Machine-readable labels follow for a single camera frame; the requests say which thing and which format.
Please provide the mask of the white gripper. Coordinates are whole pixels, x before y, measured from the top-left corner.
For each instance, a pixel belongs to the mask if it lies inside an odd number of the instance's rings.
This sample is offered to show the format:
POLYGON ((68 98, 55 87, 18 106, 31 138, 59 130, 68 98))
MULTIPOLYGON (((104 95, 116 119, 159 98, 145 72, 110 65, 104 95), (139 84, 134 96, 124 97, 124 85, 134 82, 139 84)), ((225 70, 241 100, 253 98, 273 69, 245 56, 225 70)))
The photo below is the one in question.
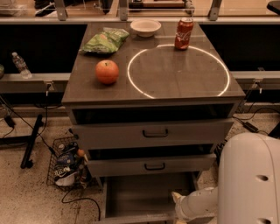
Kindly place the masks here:
POLYGON ((188 197, 182 196, 178 192, 172 192, 171 196, 175 203, 176 218, 173 224, 187 224, 188 222, 188 197))

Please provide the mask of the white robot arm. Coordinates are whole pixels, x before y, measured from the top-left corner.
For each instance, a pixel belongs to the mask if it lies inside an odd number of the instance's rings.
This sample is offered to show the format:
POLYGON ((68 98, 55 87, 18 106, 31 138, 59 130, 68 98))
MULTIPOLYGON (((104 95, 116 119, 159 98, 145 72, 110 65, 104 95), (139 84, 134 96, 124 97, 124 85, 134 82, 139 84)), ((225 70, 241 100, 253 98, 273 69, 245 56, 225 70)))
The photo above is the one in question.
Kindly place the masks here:
POLYGON ((191 224, 212 211, 217 224, 280 224, 280 140, 256 133, 231 137, 220 156, 216 187, 171 195, 174 224, 191 224))

